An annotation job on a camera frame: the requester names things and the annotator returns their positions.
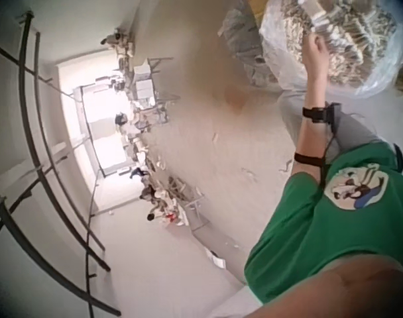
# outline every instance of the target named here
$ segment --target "black strap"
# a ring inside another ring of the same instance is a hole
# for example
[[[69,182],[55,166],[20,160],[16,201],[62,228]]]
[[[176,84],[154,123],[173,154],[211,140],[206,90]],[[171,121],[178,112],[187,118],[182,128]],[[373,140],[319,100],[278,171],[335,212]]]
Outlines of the black strap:
[[[310,166],[315,166],[322,168],[325,165],[325,158],[317,158],[317,157],[309,157],[304,156],[303,154],[298,154],[297,152],[294,154],[294,161],[300,164],[308,164]]]
[[[396,151],[396,161],[398,165],[398,172],[403,172],[403,153],[397,144],[394,145],[394,150]]]
[[[335,134],[337,132],[334,113],[335,108],[340,107],[340,103],[331,103],[331,105],[326,104],[324,108],[314,107],[308,109],[303,107],[302,114],[303,117],[310,118],[313,123],[327,123],[331,126],[331,132]]]

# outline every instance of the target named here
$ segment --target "shirt logo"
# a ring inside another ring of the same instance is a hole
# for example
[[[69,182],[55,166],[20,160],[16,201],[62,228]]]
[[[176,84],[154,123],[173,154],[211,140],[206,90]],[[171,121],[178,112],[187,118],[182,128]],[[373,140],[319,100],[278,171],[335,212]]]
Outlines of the shirt logo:
[[[357,210],[380,201],[388,174],[378,164],[340,170],[325,187],[325,195],[340,209]]]

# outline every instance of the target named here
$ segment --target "black metal bar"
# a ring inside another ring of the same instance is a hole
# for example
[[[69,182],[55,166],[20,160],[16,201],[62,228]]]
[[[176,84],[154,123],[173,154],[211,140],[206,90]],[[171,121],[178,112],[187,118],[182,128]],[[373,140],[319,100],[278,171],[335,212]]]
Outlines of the black metal bar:
[[[12,62],[12,63],[14,63],[14,64],[16,64],[16,65],[19,65],[19,61],[18,61],[16,58],[14,58],[10,53],[8,53],[8,52],[5,51],[4,49],[2,49],[1,47],[0,47],[0,55],[4,56],[4,57],[5,57],[6,59],[8,59],[10,62]],[[35,76],[35,72],[32,71],[31,69],[27,68],[26,66],[25,66],[25,70],[26,70],[29,74],[32,74],[33,76]],[[65,96],[67,96],[67,97],[69,97],[69,98],[72,98],[74,101],[76,101],[76,102],[78,102],[78,103],[81,103],[81,102],[82,102],[82,101],[79,101],[79,100],[73,98],[71,95],[68,95],[67,93],[65,93],[65,92],[62,91],[61,89],[58,89],[56,86],[52,85],[52,84],[50,83],[50,82],[52,81],[52,78],[44,79],[43,77],[38,76],[38,79],[39,79],[42,83],[45,83],[46,85],[50,86],[50,87],[51,87],[52,89],[54,89],[55,91],[58,91],[59,93],[65,95]]]
[[[84,118],[85,118],[85,124],[87,125],[88,136],[89,136],[89,139],[91,140],[91,145],[93,146],[95,157],[97,158],[98,168],[101,171],[101,174],[103,175],[103,178],[106,178],[106,174],[104,173],[104,170],[101,167],[100,160],[99,160],[98,155],[97,155],[97,151],[95,151],[93,134],[91,133],[91,129],[89,128],[89,123],[88,123],[88,118],[87,118],[87,111],[85,110],[84,90],[82,89],[82,86],[80,87],[80,91],[81,91],[81,99],[82,99],[82,109],[84,110]]]
[[[97,188],[97,181],[98,181],[98,173],[100,170],[97,171],[95,174],[95,182],[93,193],[91,195],[91,202],[89,203],[89,213],[88,213],[88,228],[91,227],[91,213],[93,211],[93,203],[94,203],[94,196],[95,196],[95,189]],[[89,245],[89,231],[87,232],[87,245]],[[86,277],[86,288],[88,295],[91,295],[91,290],[89,287],[89,260],[88,260],[88,253],[85,254],[85,277]],[[88,311],[89,311],[89,318],[94,318],[94,310],[92,304],[88,303]]]
[[[67,159],[67,156],[63,156],[61,157],[59,160],[57,160],[57,164],[65,159]],[[53,169],[53,166],[50,166],[47,170],[44,171],[44,174],[49,173],[51,170]],[[13,202],[13,204],[10,206],[10,214],[12,214],[13,212],[16,211],[17,207],[23,202],[23,200],[27,199],[28,197],[30,197],[30,195],[32,195],[32,190],[34,189],[34,187],[39,184],[40,180],[37,178],[35,179],[25,190],[24,192],[22,192],[22,194],[20,194],[20,196],[18,196],[18,198],[15,200],[15,202]],[[3,222],[0,221],[0,231],[3,228]]]
[[[13,220],[12,216],[8,212],[4,202],[0,204],[0,219],[6,226],[7,230],[9,230],[11,236],[14,240],[20,245],[20,247],[24,250],[24,252],[36,263],[36,265],[44,270],[53,280],[58,282],[61,286],[66,288],[69,292],[73,293],[75,296],[80,299],[91,303],[93,306],[104,310],[107,313],[110,313],[115,316],[121,316],[121,312],[110,305],[92,297],[84,290],[81,290],[77,285],[69,281],[65,276],[63,276],[59,271],[57,271],[50,263],[46,261],[45,258],[37,251],[37,249],[30,243],[30,241],[26,238],[25,234],[23,234],[22,230],[17,226],[15,220]]]
[[[62,189],[62,191],[64,193],[64,196],[66,197],[66,200],[68,201],[70,207],[72,208],[72,211],[75,213],[75,215],[78,218],[78,220],[80,220],[80,223],[85,228],[85,230],[87,232],[89,232],[89,234],[94,239],[94,241],[97,243],[97,245],[102,250],[105,250],[104,245],[96,237],[96,235],[93,233],[93,231],[91,231],[91,229],[88,227],[84,217],[78,211],[78,208],[76,207],[74,201],[70,197],[70,195],[68,193],[68,190],[64,186],[62,180],[60,179],[60,176],[59,176],[59,174],[57,172],[57,169],[56,169],[56,163],[53,160],[53,157],[51,155],[50,146],[48,145],[48,142],[47,142],[46,133],[45,133],[45,129],[44,129],[44,124],[42,123],[40,90],[39,90],[39,82],[38,82],[38,78],[37,78],[38,71],[39,71],[38,60],[39,60],[39,51],[40,51],[40,38],[41,38],[41,34],[39,32],[37,32],[35,34],[35,50],[34,50],[34,72],[35,72],[35,75],[36,75],[36,76],[34,76],[34,96],[35,96],[35,105],[36,105],[36,116],[38,117],[38,125],[39,125],[40,131],[41,131],[42,142],[44,143],[45,151],[46,151],[47,156],[48,156],[48,161],[50,162],[51,166],[54,167],[54,169],[53,169],[54,176],[56,177],[57,182],[58,182],[60,188]]]
[[[27,140],[30,157],[32,158],[32,162],[35,167],[41,166],[40,159],[38,157],[38,152],[36,151],[36,146],[34,143],[34,139],[32,137],[32,131],[30,129],[29,116],[27,110],[27,98],[25,95],[25,62],[27,57],[27,46],[28,46],[28,36],[29,36],[29,28],[30,22],[32,21],[32,15],[30,13],[27,14],[27,19],[25,26],[23,27],[23,35],[21,42],[21,49],[19,52],[19,101],[22,113],[22,124],[23,129],[25,130],[25,138]],[[69,220],[67,215],[62,209],[62,206],[59,204],[54,192],[48,183],[45,175],[41,170],[37,170],[38,178],[41,181],[42,186],[44,187],[45,192],[47,193],[48,198],[54,206],[58,216],[61,218],[65,226],[68,228],[70,234],[77,240],[77,242],[81,245],[81,247],[86,250],[91,257],[106,271],[110,272],[110,267],[106,264],[104,260],[98,256],[92,248],[86,245],[85,240],[81,237],[79,232],[75,229],[75,226]]]

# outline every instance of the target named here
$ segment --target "gray pants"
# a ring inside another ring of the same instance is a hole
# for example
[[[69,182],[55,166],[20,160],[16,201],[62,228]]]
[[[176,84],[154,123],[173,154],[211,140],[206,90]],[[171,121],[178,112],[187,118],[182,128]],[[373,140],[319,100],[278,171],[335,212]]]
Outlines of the gray pants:
[[[297,145],[300,127],[302,126],[302,109],[305,101],[304,91],[285,91],[278,99],[278,106],[281,111],[282,120],[287,131]],[[337,133],[325,155],[325,161],[330,163],[338,155],[372,142],[383,141],[376,134],[358,122],[352,116],[335,110],[335,124]],[[328,128],[328,141],[331,140],[332,133]]]

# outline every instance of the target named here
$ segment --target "hand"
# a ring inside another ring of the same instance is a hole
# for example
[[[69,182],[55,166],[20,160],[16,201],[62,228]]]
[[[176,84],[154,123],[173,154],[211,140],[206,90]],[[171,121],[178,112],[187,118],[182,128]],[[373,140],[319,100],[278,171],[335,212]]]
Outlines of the hand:
[[[308,73],[308,82],[327,83],[329,53],[325,40],[316,33],[303,39],[302,60]]]

